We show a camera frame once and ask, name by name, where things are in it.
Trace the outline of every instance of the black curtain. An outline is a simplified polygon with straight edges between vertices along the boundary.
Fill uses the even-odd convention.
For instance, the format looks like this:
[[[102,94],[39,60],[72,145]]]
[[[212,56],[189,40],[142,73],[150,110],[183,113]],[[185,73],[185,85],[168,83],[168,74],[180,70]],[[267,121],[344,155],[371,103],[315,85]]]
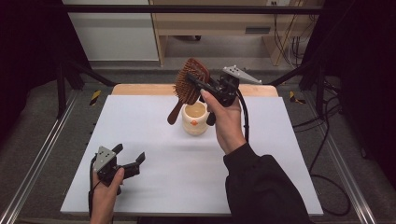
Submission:
[[[61,5],[62,0],[1,3],[0,140],[24,109],[29,90],[56,79],[60,62],[91,68],[67,13],[48,10],[46,4]],[[78,75],[73,69],[68,72]]]
[[[337,1],[326,1],[334,5]],[[334,25],[318,21],[304,59]],[[335,30],[336,45],[325,55],[325,74],[341,79],[340,100],[368,158],[375,159],[396,188],[396,1],[356,0]]]

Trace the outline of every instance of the person's left hand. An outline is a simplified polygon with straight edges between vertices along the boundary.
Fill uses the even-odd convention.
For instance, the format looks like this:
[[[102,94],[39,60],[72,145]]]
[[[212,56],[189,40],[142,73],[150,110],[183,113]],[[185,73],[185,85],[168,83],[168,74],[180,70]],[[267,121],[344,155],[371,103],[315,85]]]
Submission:
[[[116,203],[117,189],[122,183],[124,169],[120,168],[114,175],[110,186],[99,183],[99,176],[96,172],[92,174],[92,185],[96,186],[92,199],[91,223],[108,224],[113,218],[114,204]]]

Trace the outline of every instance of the hand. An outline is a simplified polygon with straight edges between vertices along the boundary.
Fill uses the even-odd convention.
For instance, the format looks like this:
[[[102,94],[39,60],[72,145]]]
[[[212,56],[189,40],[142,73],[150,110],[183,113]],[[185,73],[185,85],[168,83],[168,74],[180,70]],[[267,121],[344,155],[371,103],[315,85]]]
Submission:
[[[116,203],[117,189],[122,183],[124,169],[120,168],[114,175],[110,186],[99,183],[99,176],[96,172],[92,174],[92,185],[96,186],[92,200],[92,217],[93,224],[108,224],[113,218],[114,204]]]
[[[224,107],[210,92],[201,90],[207,103],[207,111],[216,115],[216,137],[225,154],[230,154],[246,143],[241,128],[241,106],[239,98],[233,104]]]

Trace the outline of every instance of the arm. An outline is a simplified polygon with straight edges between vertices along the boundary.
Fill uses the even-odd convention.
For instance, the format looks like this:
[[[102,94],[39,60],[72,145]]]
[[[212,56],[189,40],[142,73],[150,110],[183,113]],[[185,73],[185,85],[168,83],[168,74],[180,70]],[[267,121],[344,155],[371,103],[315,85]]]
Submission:
[[[270,155],[259,157],[246,142],[239,100],[223,107],[209,92],[201,94],[216,115],[216,135],[229,170],[227,199],[235,223],[311,223],[300,193],[276,160]]]
[[[96,186],[93,192],[91,224],[108,224],[113,218],[114,204],[116,203],[117,189],[122,183],[124,169],[120,168],[110,186],[99,183],[96,172],[92,174],[92,185]]]
[[[244,144],[224,157],[227,199],[236,223],[311,223],[297,188],[274,157]]]

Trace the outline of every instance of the tripod leg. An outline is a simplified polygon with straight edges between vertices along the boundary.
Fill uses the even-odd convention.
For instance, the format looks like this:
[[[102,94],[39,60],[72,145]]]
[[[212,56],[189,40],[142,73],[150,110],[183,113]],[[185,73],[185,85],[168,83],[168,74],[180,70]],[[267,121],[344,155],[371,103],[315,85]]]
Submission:
[[[319,67],[319,75],[317,79],[317,100],[316,100],[316,108],[318,115],[321,119],[324,119],[323,114],[323,93],[324,93],[324,71],[323,67]]]
[[[78,71],[83,72],[83,73],[87,74],[90,77],[93,77],[94,79],[102,82],[103,84],[107,85],[108,87],[114,87],[114,86],[116,86],[118,84],[118,83],[115,83],[115,82],[112,82],[112,81],[108,80],[105,77],[100,76],[99,74],[93,72],[91,69],[86,68],[86,67],[84,67],[84,66],[82,66],[82,65],[80,65],[78,63],[70,62],[70,64],[74,68],[76,68]]]
[[[66,92],[64,87],[64,74],[62,71],[62,64],[60,63],[56,69],[56,80],[58,86],[58,116],[59,119],[66,110]]]
[[[303,73],[307,73],[308,70],[311,67],[311,61],[306,62],[304,64],[302,64],[300,67],[293,69],[292,71],[288,72],[286,75],[284,75],[283,77],[280,77],[270,83],[264,84],[264,85],[271,85],[271,86],[278,86],[282,83],[284,83],[285,81],[291,79],[292,77],[295,77],[297,75],[301,75]]]

